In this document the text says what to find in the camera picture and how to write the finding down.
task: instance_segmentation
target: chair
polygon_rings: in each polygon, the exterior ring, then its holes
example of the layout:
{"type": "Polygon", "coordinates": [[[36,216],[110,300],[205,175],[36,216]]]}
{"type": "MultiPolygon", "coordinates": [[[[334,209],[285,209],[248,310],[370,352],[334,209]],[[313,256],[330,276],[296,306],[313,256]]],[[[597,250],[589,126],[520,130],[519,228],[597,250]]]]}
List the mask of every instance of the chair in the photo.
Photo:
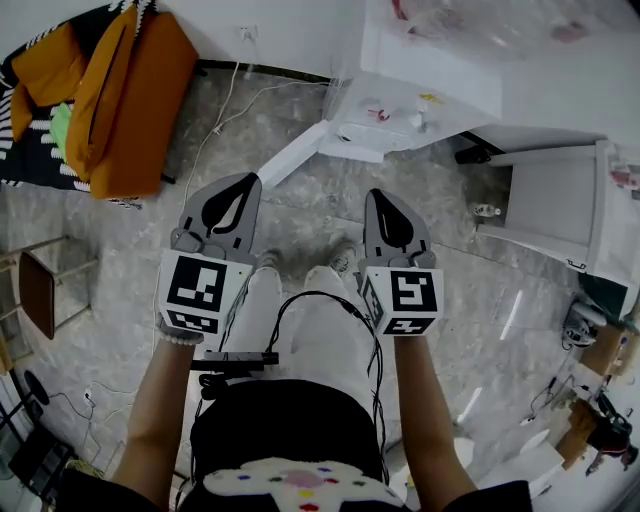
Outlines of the chair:
{"type": "MultiPolygon", "coordinates": [[[[60,324],[56,325],[55,323],[55,287],[61,283],[62,279],[88,270],[98,263],[97,259],[88,261],[76,268],[55,274],[31,253],[31,251],[35,249],[63,242],[68,239],[69,236],[65,235],[23,247],[22,249],[16,249],[0,256],[0,263],[2,263],[7,259],[20,255],[18,266],[20,302],[11,310],[1,314],[0,321],[22,309],[36,327],[40,329],[47,338],[52,340],[58,329],[73,322],[84,312],[91,309],[91,305],[87,305],[60,324]]],[[[1,270],[7,270],[11,268],[12,265],[13,263],[1,270]]]]}

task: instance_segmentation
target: marble floor tile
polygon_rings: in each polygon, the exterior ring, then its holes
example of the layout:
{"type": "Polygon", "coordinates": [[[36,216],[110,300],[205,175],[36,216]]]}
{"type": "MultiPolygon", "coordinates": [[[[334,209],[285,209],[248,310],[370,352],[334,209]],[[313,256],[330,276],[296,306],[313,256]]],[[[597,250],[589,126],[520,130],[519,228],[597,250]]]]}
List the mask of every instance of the marble floor tile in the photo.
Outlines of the marble floor tile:
{"type": "MultiPolygon", "coordinates": [[[[74,237],[76,245],[52,247],[38,257],[56,269],[70,268],[83,258],[99,259],[86,276],[60,288],[56,313],[61,318],[87,298],[92,311],[54,340],[45,339],[22,313],[15,325],[2,327],[19,330],[21,340],[35,352],[19,372],[32,369],[51,394],[65,393],[87,417],[92,411],[82,393],[91,386],[96,407],[90,432],[87,420],[74,414],[62,395],[46,408],[44,422],[107,473],[121,457],[130,404],[151,357],[158,263],[178,223],[185,191],[190,195],[220,177],[257,171],[321,116],[323,87],[293,85],[263,93],[220,135],[211,135],[187,190],[198,147],[216,123],[230,80],[229,70],[194,78],[165,164],[165,173],[175,176],[177,183],[142,198],[142,210],[26,184],[0,190],[0,250],[64,233],[74,237]]],[[[224,117],[239,113],[261,88],[287,81],[255,73],[245,79],[239,73],[224,117]]],[[[519,427],[531,399],[565,357],[558,329],[577,278],[546,256],[475,233],[469,203],[502,205],[510,176],[488,166],[458,166],[453,156],[458,142],[391,154],[381,165],[313,156],[278,187],[264,192],[253,252],[283,252],[283,295],[291,297],[301,291],[307,271],[326,261],[334,243],[343,237],[362,241],[364,200],[371,188],[388,190],[412,206],[430,229],[438,267],[445,275],[445,318],[434,325],[428,343],[452,415],[464,409],[476,387],[485,389],[463,425],[477,446],[471,473],[481,476],[517,451],[534,428],[556,421],[556,415],[543,411],[535,425],[519,427]],[[520,290],[520,307],[503,336],[520,290]]],[[[361,306],[353,276],[345,282],[351,300],[361,306]]],[[[15,279],[0,280],[1,307],[15,298],[15,284],[15,279]]],[[[381,397],[387,438],[393,442],[400,436],[394,349],[388,337],[381,343],[381,397]]],[[[216,340],[208,338],[198,350],[206,348],[216,349],[216,340]]],[[[199,393],[197,375],[192,374],[177,459],[183,474],[189,473],[188,434],[199,393]]]]}
{"type": "MultiPolygon", "coordinates": [[[[229,109],[229,113],[238,113],[229,109]]],[[[310,124],[278,117],[271,112],[250,110],[224,127],[220,135],[213,133],[203,146],[191,186],[199,189],[223,176],[258,172],[289,142],[302,134],[310,124]]],[[[195,155],[198,145],[193,148],[195,155]]],[[[191,172],[191,167],[184,169],[191,172]]]]}
{"type": "MultiPolygon", "coordinates": [[[[231,71],[221,69],[207,70],[207,77],[197,80],[217,84],[223,92],[223,98],[229,91],[231,71]]],[[[229,98],[227,108],[243,110],[261,89],[282,86],[299,80],[266,75],[263,73],[247,73],[238,71],[233,87],[233,94],[229,98]]],[[[277,89],[266,90],[256,98],[252,109],[271,112],[278,117],[294,119],[307,123],[317,123],[322,119],[322,105],[327,87],[316,84],[291,84],[277,89]]]]}

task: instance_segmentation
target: white pants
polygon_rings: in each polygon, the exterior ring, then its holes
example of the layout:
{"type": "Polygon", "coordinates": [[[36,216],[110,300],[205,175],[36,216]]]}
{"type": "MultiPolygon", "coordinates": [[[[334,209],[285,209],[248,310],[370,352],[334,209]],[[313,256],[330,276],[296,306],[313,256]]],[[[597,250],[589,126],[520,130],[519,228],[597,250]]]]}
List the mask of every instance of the white pants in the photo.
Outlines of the white pants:
{"type": "MultiPolygon", "coordinates": [[[[349,299],[342,279],[329,267],[307,274],[305,291],[318,290],[349,299]]],[[[278,272],[258,269],[249,281],[244,305],[236,317],[228,352],[263,352],[269,345],[282,300],[278,272]]],[[[265,371],[267,379],[301,379],[342,391],[372,415],[373,395],[367,376],[371,356],[368,331],[330,297],[301,297],[291,304],[291,315],[280,322],[280,337],[273,347],[280,355],[278,368],[265,371]]]]}

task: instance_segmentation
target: plastic wrap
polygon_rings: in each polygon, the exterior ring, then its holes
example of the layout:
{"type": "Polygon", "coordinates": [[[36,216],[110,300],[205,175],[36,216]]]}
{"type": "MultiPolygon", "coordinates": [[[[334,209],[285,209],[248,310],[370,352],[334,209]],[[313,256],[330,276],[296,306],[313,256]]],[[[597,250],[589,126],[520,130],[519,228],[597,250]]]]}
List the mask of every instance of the plastic wrap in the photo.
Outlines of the plastic wrap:
{"type": "Polygon", "coordinates": [[[640,32],[627,0],[392,0],[408,30],[488,61],[524,59],[551,43],[640,32]]]}

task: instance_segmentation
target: white shoe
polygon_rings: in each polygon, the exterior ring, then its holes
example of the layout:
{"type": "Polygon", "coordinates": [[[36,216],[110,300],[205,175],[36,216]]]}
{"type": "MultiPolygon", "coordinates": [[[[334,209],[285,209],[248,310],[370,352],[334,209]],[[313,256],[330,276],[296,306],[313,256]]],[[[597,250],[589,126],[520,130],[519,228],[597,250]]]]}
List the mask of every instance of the white shoe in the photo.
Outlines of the white shoe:
{"type": "Polygon", "coordinates": [[[270,267],[276,272],[280,273],[280,267],[282,266],[282,253],[277,249],[269,249],[258,256],[256,262],[256,269],[270,267]]]}
{"type": "Polygon", "coordinates": [[[340,277],[344,277],[355,266],[357,256],[358,248],[355,242],[342,240],[331,251],[328,266],[340,277]]]}

